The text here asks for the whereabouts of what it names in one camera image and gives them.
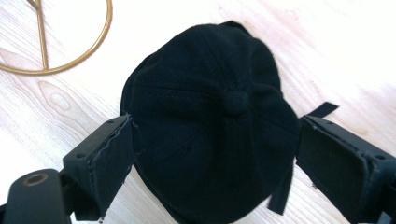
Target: screw hole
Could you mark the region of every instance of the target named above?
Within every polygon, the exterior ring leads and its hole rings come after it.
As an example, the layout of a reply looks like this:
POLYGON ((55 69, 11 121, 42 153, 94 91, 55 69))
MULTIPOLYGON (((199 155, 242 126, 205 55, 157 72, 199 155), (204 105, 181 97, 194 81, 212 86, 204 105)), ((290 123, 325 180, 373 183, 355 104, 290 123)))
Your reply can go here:
POLYGON ((84 153, 78 153, 78 154, 76 155, 77 159, 84 158, 85 156, 86 156, 86 155, 85 155, 84 153))
POLYGON ((381 161, 385 159, 385 157, 381 155, 376 155, 375 158, 381 161))
POLYGON ((32 187, 34 185, 44 182, 49 176, 46 174, 31 175, 23 180, 23 185, 32 187))

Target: cap seam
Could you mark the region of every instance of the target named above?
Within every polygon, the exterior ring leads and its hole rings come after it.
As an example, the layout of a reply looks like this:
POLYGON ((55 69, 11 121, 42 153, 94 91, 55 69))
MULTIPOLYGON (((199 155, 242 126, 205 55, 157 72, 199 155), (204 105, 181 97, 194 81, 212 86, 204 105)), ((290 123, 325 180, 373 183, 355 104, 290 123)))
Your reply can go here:
MULTIPOLYGON (((150 166, 149 168, 145 169, 145 172, 150 172, 152 170, 154 170, 155 168, 157 168, 158 166, 164 164, 165 162, 172 160, 172 158, 174 158, 178 153, 180 153, 183 148, 185 148, 186 146, 189 146, 190 143, 193 143, 194 145, 196 145, 197 143, 194 143, 194 139, 198 138, 200 136, 201 133, 204 133, 206 130, 208 129, 208 127, 204 128, 201 132, 197 132, 195 134, 191 134, 190 137, 188 138, 189 140, 186 141, 186 144, 184 144, 183 146, 180 146, 176 151, 174 151, 173 153, 168 154, 167 156, 165 156, 161 161, 158 161, 155 163, 155 165, 150 166)), ((185 158, 186 156, 188 156, 190 154, 190 152, 185 153, 185 155, 183 156, 183 158, 185 158)))
POLYGON ((149 90, 153 90, 153 93, 155 93, 154 91, 158 91, 158 90, 162 90, 162 91, 183 91, 183 92, 188 92, 188 93, 195 93, 195 94, 200 94, 200 95, 205 95, 205 96, 209 96, 210 98, 213 99, 217 99, 217 95, 210 93, 210 92, 204 92, 204 91, 188 91, 188 90, 182 90, 182 89, 171 89, 171 88, 164 88, 164 87, 151 87, 151 86, 143 86, 143 85, 134 85, 135 88, 141 88, 141 89, 149 89, 149 90))
POLYGON ((220 67, 219 60, 218 60, 218 58, 215 56, 216 54, 214 53, 212 46, 209 44, 210 41, 207 40, 205 34, 204 34, 200 29, 197 29, 197 33, 198 33, 198 35, 202 38, 202 40, 203 40, 203 42, 205 43, 205 45, 207 45, 207 48, 209 49, 210 56, 214 59, 215 66, 216 66, 216 68, 217 68, 217 69, 216 69, 216 70, 217 70, 217 73, 216 73, 216 74, 221 74, 222 80, 225 81, 225 83, 226 83, 226 88, 227 88, 227 89, 230 89, 229 80, 226 78, 226 76, 223 75, 223 74, 224 74, 224 72, 222 72, 223 69, 220 67))
POLYGON ((165 88, 164 85, 175 85, 175 86, 183 86, 186 88, 195 88, 196 92, 203 92, 203 93, 207 93, 207 94, 215 94, 216 88, 208 88, 208 87, 203 87, 203 91, 197 90, 196 86, 192 85, 192 84, 182 84, 180 85, 180 82, 161 82, 160 84, 158 84, 158 82, 156 81, 147 81, 149 84, 152 85, 156 85, 156 86, 150 86, 150 85, 144 85, 144 84, 133 84, 131 87, 144 87, 144 88, 152 88, 152 89, 165 89, 165 90, 176 90, 176 91, 191 91, 191 89, 189 90, 183 90, 181 88, 173 88, 173 87, 168 87, 165 88))
POLYGON ((283 129, 283 130, 287 131, 288 133, 297 134, 297 133, 294 133, 294 132, 291 130, 291 128, 288 127, 288 126, 289 126, 288 124, 285 124, 285 123, 283 123, 283 122, 281 122, 281 121, 279 121, 279 120, 277 120, 277 119, 274 119, 274 118, 272 118, 271 116, 261 115, 261 114, 255 112, 253 109, 252 109, 251 111, 252 111, 252 113, 253 113, 254 115, 256 115, 257 117, 259 117, 259 118, 261 118, 261 119, 264 119, 265 121, 267 121, 267 122, 269 122, 269 123, 271 123, 271 124, 274 124, 276 127, 280 128, 280 129, 283 129))

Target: gold metal ring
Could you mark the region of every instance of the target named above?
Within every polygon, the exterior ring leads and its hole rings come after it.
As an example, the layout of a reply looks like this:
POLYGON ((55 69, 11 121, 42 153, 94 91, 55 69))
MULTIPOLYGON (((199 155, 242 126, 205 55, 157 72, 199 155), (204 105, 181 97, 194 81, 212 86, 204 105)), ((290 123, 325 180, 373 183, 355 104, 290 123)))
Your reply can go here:
POLYGON ((32 7, 37 10, 37 19, 38 19, 38 29, 40 33, 40 43, 41 43, 41 54, 42 54, 42 61, 43 61, 43 69, 42 70, 23 70, 20 68, 16 67, 10 67, 10 66, 5 66, 3 64, 0 64, 0 69, 3 69, 5 71, 11 72, 11 73, 16 73, 16 74, 22 74, 22 75, 31 75, 31 76, 42 76, 42 75, 50 75, 58 72, 62 72, 66 69, 69 69, 71 67, 76 66, 77 64, 81 63, 85 59, 87 59, 89 56, 91 56, 98 48, 99 46, 103 43, 105 40, 105 37, 108 33, 108 30, 110 28, 110 23, 113 17, 113 5, 111 0, 106 0, 107 1, 107 13, 106 13, 106 22, 105 26, 102 29, 101 34, 99 37, 96 39, 95 43, 81 56, 76 58, 74 61, 70 63, 66 63, 64 65, 55 67, 55 68, 49 68, 48 66, 48 56, 47 56, 47 49, 46 49, 46 43, 45 43, 45 35, 44 35, 44 23, 43 23, 43 15, 42 15, 42 10, 41 10, 41 0, 27 0, 32 7))

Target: black baseball cap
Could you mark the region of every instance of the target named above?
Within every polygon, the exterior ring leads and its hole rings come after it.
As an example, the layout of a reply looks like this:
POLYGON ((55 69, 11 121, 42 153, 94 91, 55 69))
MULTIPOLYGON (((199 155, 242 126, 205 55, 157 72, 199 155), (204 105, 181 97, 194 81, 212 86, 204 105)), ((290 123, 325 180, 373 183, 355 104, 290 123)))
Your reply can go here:
POLYGON ((300 122, 271 51, 239 23, 193 26, 122 92, 137 172, 178 223, 230 223, 272 195, 282 213, 300 122))

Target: wooden surface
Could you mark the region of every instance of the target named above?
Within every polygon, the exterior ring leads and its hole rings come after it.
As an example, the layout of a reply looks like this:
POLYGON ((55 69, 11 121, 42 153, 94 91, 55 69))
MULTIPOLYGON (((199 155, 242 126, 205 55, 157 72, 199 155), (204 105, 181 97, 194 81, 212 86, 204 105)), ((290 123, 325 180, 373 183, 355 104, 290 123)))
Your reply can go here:
MULTIPOLYGON (((75 59, 97 38, 105 0, 42 0, 49 66, 75 59)), ((0 71, 0 203, 10 184, 62 157, 119 113, 136 66, 183 30, 239 21, 276 57, 287 101, 302 116, 324 101, 327 119, 396 156, 396 6, 354 0, 114 0, 103 45, 65 72, 29 77, 0 71)), ((24 0, 0 0, 0 63, 41 66, 37 19, 24 0)), ((296 167, 285 215, 265 202, 237 223, 347 223, 296 167)), ((131 172, 105 223, 175 223, 131 172)))

